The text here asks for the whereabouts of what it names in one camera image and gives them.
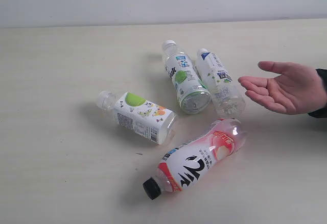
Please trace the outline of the person's open right hand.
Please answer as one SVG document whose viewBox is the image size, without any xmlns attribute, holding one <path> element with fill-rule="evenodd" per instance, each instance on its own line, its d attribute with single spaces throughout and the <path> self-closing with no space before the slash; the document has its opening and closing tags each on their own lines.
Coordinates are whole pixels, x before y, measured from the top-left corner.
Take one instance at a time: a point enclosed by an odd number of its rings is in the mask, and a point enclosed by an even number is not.
<svg viewBox="0 0 327 224">
<path fill-rule="evenodd" d="M 318 91 L 321 79 L 316 69 L 292 62 L 261 61 L 258 67 L 278 74 L 274 78 L 243 76 L 238 79 L 245 94 L 266 109 L 280 114 L 308 114 L 323 104 Z"/>
</svg>

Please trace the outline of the black sleeved forearm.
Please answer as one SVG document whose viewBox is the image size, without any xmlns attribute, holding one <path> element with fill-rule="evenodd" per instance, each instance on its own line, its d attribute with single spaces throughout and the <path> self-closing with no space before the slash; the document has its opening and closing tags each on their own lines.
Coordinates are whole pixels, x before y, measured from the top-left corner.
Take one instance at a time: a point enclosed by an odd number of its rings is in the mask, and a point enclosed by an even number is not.
<svg viewBox="0 0 327 224">
<path fill-rule="evenodd" d="M 321 88 L 318 91 L 319 101 L 323 107 L 308 113 L 309 116 L 314 118 L 326 118 L 326 69 L 318 68 L 316 72 L 321 79 Z"/>
</svg>

